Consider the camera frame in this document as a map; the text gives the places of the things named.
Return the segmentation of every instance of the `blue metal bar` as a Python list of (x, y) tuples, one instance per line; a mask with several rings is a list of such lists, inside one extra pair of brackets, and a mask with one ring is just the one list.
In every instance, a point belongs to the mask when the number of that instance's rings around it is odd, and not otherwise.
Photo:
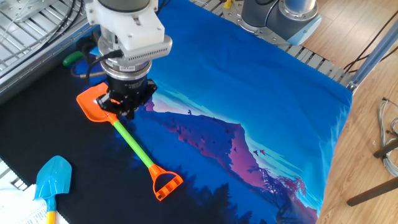
[(370, 54), (368, 59), (356, 72), (353, 77), (352, 83), (359, 85), (366, 76), (372, 71), (372, 69), (379, 63), (380, 59), (387, 53), (392, 45), (398, 40), (398, 21), (391, 27), (386, 36), (380, 41), (373, 52)]

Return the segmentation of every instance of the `orange toy shovel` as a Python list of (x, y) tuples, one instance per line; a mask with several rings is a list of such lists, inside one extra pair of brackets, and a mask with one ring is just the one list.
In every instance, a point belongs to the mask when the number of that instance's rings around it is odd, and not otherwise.
[[(101, 83), (97, 86), (91, 87), (77, 96), (76, 100), (82, 108), (83, 112), (86, 114), (87, 118), (94, 122), (105, 122), (109, 121), (116, 130), (119, 131), (120, 135), (126, 140), (126, 142), (131, 146), (132, 150), (137, 154), (137, 156), (143, 161), (143, 163), (148, 167), (150, 176), (154, 181), (153, 189), (156, 198), (162, 201), (166, 196), (168, 196), (174, 189), (176, 189), (182, 182), (182, 178), (174, 172), (165, 171), (158, 165), (154, 164), (149, 156), (142, 150), (140, 145), (131, 137), (129, 132), (120, 123), (115, 114), (103, 111), (97, 104), (97, 97), (106, 94), (108, 86), (105, 83)], [(171, 174), (174, 178), (165, 184), (160, 190), (156, 191), (155, 183), (156, 180), (165, 174)]]

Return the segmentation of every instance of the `wooden floor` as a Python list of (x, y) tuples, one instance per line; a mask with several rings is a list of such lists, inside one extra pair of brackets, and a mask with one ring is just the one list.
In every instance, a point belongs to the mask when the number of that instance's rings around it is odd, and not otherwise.
[[(398, 10), (398, 0), (318, 3), (323, 21), (304, 46), (341, 67), (354, 60)], [(373, 157), (380, 146), (377, 109), (383, 96), (398, 102), (398, 52), (381, 62), (354, 94), (353, 109), (335, 150), (318, 223), (398, 223), (398, 189), (356, 207), (346, 204), (350, 197), (393, 178), (382, 161)], [(387, 129), (396, 117), (398, 108), (389, 105), (385, 115)], [(398, 152), (391, 154), (396, 164), (397, 155)]]

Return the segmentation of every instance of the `green shovel handle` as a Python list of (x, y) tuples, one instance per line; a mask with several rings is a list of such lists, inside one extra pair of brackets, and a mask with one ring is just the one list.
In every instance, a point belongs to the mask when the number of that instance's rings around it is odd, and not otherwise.
[(126, 140), (126, 142), (131, 146), (132, 150), (137, 154), (137, 156), (143, 161), (145, 166), (150, 168), (152, 165), (154, 165), (154, 162), (149, 158), (149, 156), (142, 150), (140, 145), (134, 140), (130, 133), (124, 128), (123, 124), (120, 123), (120, 121), (115, 121), (113, 123), (113, 126), (118, 130), (120, 135)]

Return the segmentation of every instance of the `blue cloth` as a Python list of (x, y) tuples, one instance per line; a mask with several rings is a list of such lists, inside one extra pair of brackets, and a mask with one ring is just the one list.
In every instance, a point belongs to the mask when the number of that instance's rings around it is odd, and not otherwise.
[(234, 215), (251, 223), (315, 223), (352, 92), (187, 0), (160, 20), (172, 51), (153, 61), (159, 89), (128, 123), (142, 145), (198, 189), (229, 183)]
[(299, 177), (306, 194), (297, 197), (319, 213), (352, 92), (187, 0), (170, 1), (160, 20), (174, 43), (153, 61), (154, 101), (240, 124), (259, 167)]

